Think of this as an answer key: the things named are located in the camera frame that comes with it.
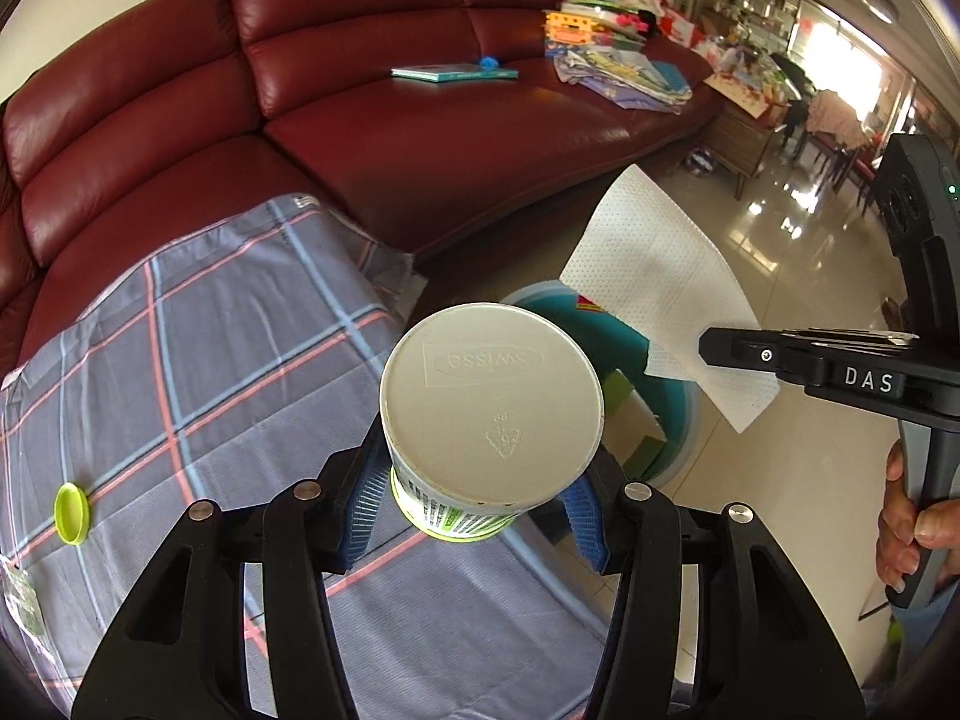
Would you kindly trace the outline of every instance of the sofa cushion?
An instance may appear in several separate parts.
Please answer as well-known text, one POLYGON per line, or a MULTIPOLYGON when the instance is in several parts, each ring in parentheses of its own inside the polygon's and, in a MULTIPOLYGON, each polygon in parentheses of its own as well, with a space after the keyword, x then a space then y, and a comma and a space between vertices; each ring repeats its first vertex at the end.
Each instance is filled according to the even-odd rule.
POLYGON ((75 322, 101 290, 152 251, 288 191, 325 197, 312 179, 253 135, 205 148, 142 183, 56 257, 32 308, 19 360, 75 322))
POLYGON ((17 365, 23 336, 42 283, 41 279, 34 279, 0 311, 0 379, 17 365))
POLYGON ((578 103, 592 105, 616 119, 630 133, 635 159, 696 132, 720 113, 723 107, 722 95, 700 83, 694 89, 693 97, 683 105, 680 114, 626 110, 596 92, 560 81, 550 59, 522 59, 509 63, 508 67, 520 72, 521 83, 539 86, 577 100, 578 103))
POLYGON ((560 0, 233 0, 270 119, 409 64, 542 55, 560 0))
POLYGON ((49 265, 137 185, 259 123, 229 0, 148 0, 105 23, 4 114, 32 255, 49 265))
POLYGON ((627 164, 592 105, 514 81, 385 79, 269 122, 267 135, 391 247, 424 254, 627 164))
POLYGON ((20 191, 13 183, 0 142, 0 311, 36 275, 37 263, 27 246, 20 220, 20 191))

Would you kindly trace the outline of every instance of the window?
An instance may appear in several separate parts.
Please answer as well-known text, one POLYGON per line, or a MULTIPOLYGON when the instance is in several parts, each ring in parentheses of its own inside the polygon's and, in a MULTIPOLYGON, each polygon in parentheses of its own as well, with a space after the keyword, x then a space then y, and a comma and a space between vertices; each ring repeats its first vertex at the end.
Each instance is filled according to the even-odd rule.
POLYGON ((803 49, 803 69, 818 89, 832 89, 863 121, 877 105, 883 69, 833 25, 815 23, 803 49))

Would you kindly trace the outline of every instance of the pile of clothes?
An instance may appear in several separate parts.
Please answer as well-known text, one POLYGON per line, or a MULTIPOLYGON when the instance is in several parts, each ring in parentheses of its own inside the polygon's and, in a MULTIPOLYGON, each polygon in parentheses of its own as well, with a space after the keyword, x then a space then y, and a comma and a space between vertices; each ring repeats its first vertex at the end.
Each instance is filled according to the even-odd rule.
POLYGON ((692 92, 671 64, 643 55, 656 28, 656 3, 567 0, 546 16, 546 56, 558 78, 621 108, 680 113, 692 92))

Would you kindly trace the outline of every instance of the metal screw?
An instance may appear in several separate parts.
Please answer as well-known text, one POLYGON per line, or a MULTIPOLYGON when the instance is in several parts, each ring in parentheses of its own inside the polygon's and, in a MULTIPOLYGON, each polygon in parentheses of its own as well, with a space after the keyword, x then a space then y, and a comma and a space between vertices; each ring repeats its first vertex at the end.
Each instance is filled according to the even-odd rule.
POLYGON ((294 498, 299 501, 312 501, 320 495, 320 485, 312 479, 301 482, 294 487, 294 498))
POLYGON ((730 519, 734 522, 739 522, 741 525, 746 525, 754 518, 754 511, 749 506, 744 506, 742 503, 733 504, 729 509, 727 509, 727 514, 730 515, 730 519))
POLYGON ((190 519, 194 522, 203 522, 209 519, 211 514, 213 514, 213 504, 209 501, 197 501, 190 507, 190 519))
POLYGON ((623 491, 627 493, 627 498, 630 498, 632 501, 645 501, 653 495, 650 488, 642 482, 631 482, 627 487, 623 488, 623 491))

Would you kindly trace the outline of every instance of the book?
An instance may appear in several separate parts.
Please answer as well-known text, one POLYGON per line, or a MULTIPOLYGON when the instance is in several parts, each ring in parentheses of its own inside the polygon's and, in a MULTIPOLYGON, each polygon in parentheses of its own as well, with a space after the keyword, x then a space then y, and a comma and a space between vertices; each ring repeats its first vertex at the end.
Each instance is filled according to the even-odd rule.
POLYGON ((414 67, 394 68, 390 75, 396 79, 414 79, 445 83, 446 81, 486 81, 515 79, 520 73, 509 68, 486 69, 480 65, 416 65, 414 67))
POLYGON ((677 95, 686 95, 690 92, 690 85, 686 82, 683 74, 677 70, 676 65, 669 62, 652 62, 654 68, 659 72, 661 78, 666 81, 666 88, 677 95))

